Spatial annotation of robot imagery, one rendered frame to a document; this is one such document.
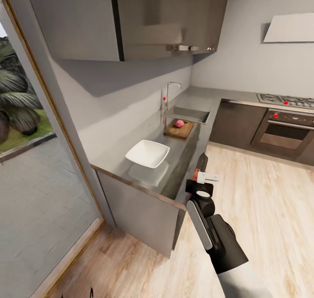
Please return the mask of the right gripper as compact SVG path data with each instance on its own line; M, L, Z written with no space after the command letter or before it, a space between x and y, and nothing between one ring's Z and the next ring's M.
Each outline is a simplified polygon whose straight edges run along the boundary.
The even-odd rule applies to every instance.
M186 181L186 189L185 191L186 192L189 192L190 195L192 195L192 192L195 188L197 187L202 187L204 188L205 190L208 191L209 195L212 197L212 194L213 194L213 184L210 184L210 183L197 183L197 181L194 181L194 180L191 180L191 179L187 179Z

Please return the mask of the cutting board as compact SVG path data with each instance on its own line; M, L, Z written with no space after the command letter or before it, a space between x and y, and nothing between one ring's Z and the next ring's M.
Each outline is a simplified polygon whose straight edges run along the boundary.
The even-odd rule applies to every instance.
M186 140L193 128L194 122L182 120L184 122L184 126L181 128L178 128L176 126L176 122L178 120L179 119L172 120L172 122L164 130L164 135Z

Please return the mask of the bowl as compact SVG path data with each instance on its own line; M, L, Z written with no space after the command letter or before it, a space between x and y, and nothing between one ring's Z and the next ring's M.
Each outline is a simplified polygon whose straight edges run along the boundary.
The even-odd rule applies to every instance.
M141 140L127 154L131 162L145 168L156 169L166 158L170 147L150 140Z

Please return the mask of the vidalia onion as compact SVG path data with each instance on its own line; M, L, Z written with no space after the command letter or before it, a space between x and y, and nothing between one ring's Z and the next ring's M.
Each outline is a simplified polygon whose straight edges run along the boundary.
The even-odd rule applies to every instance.
M184 126L184 122L183 122L182 120L178 120L178 121L176 122L176 126L177 126L178 128L181 128L181 127Z

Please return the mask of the parer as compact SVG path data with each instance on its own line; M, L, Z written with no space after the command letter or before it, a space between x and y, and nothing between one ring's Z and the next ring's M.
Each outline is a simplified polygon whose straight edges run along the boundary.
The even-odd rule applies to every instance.
M194 181L197 181L197 174L199 171L201 171L201 166L202 166L204 155L205 155L205 153L201 154L199 159L198 159L198 163L197 163L197 166L195 168L195 172L194 172L193 177L192 177L192 180L194 180Z

